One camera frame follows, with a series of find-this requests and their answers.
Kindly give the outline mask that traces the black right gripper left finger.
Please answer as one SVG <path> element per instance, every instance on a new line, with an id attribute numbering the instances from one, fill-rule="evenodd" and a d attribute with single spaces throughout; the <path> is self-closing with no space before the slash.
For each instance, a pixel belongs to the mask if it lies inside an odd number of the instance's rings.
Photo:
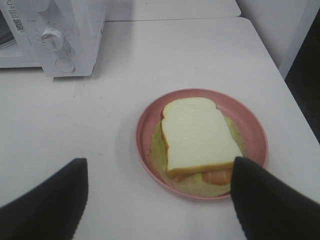
<path id="1" fill-rule="evenodd" d="M 71 240 L 89 194 L 88 163 L 75 158 L 0 208 L 2 240 Z"/>

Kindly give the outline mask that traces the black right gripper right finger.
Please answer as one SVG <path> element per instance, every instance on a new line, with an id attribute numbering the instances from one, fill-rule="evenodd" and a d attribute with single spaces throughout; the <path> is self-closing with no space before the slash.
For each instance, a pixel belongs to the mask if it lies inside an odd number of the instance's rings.
<path id="1" fill-rule="evenodd" d="M 320 205 L 246 157 L 233 164 L 230 195 L 248 240 L 318 240 Z"/>

